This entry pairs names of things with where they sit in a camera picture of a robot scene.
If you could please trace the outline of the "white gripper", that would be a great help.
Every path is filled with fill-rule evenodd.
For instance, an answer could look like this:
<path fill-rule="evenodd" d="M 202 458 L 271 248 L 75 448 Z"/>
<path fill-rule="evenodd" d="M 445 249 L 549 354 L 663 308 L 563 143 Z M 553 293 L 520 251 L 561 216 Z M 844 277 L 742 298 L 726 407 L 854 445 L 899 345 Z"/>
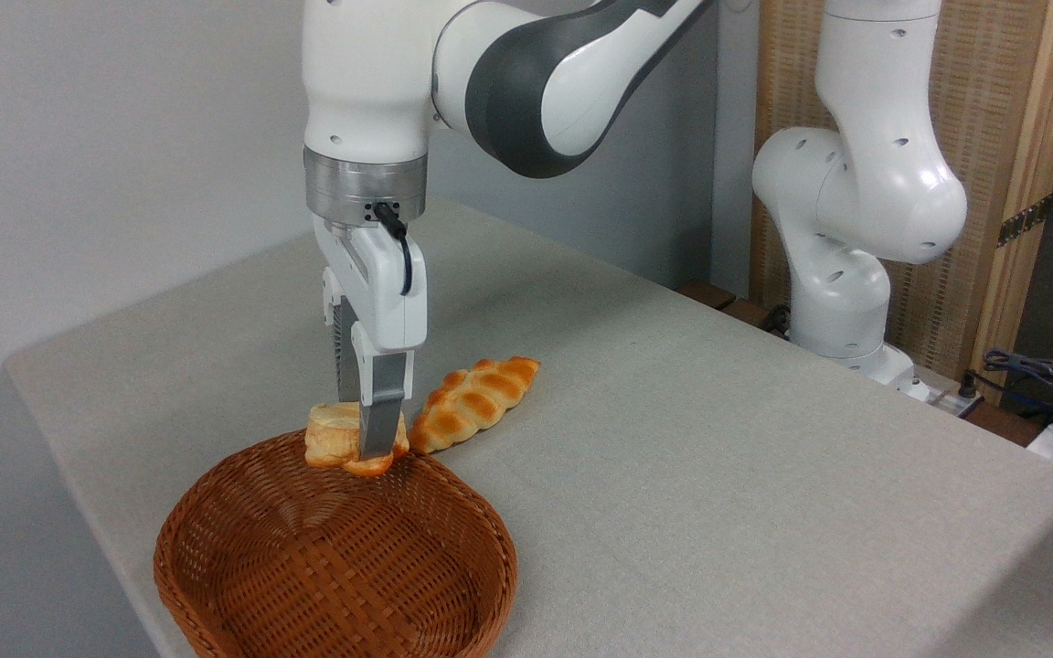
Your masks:
<path fill-rule="evenodd" d="M 311 220 L 329 266 L 323 303 L 338 400 L 359 401 L 360 459 L 384 457 L 412 396 L 412 348 L 426 341 L 425 259 L 415 241 L 398 241 L 379 222 L 346 226 L 317 214 Z"/>

